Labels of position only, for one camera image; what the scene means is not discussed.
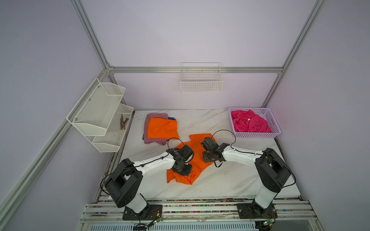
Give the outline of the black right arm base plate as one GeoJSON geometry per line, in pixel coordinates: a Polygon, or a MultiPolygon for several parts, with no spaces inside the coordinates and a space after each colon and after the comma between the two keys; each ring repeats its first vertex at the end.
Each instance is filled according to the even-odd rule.
{"type": "Polygon", "coordinates": [[[276,219],[278,217],[272,203],[267,208],[262,208],[254,202],[239,203],[237,204],[237,211],[240,219],[276,219]]]}

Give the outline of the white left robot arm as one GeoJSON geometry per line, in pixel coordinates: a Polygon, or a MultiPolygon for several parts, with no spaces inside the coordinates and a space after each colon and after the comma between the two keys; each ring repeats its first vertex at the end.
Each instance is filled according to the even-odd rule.
{"type": "Polygon", "coordinates": [[[113,199],[118,208],[127,207],[136,214],[146,214],[149,204],[138,193],[143,178],[167,170],[188,177],[192,170],[190,161],[194,156],[193,150],[185,145],[181,149],[171,148],[143,161],[133,162],[127,158],[104,178],[101,189],[113,199]]]}

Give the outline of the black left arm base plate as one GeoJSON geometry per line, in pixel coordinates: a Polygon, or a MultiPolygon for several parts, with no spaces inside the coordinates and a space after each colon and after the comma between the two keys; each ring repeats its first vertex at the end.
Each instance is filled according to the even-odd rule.
{"type": "Polygon", "coordinates": [[[155,220],[161,217],[163,205],[160,204],[148,204],[144,210],[139,213],[135,213],[132,209],[125,207],[122,220],[128,221],[141,221],[143,220],[155,220]]]}

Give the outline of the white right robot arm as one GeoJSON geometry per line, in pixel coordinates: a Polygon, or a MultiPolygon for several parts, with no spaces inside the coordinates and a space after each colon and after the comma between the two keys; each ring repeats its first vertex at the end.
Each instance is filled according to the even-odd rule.
{"type": "Polygon", "coordinates": [[[236,162],[255,167],[262,186],[252,203],[240,206],[240,216],[246,218],[262,218],[272,210],[272,202],[285,187],[293,173],[285,161],[272,148],[264,151],[237,149],[228,143],[218,145],[211,139],[205,139],[201,146],[204,148],[204,162],[216,163],[236,162]]]}

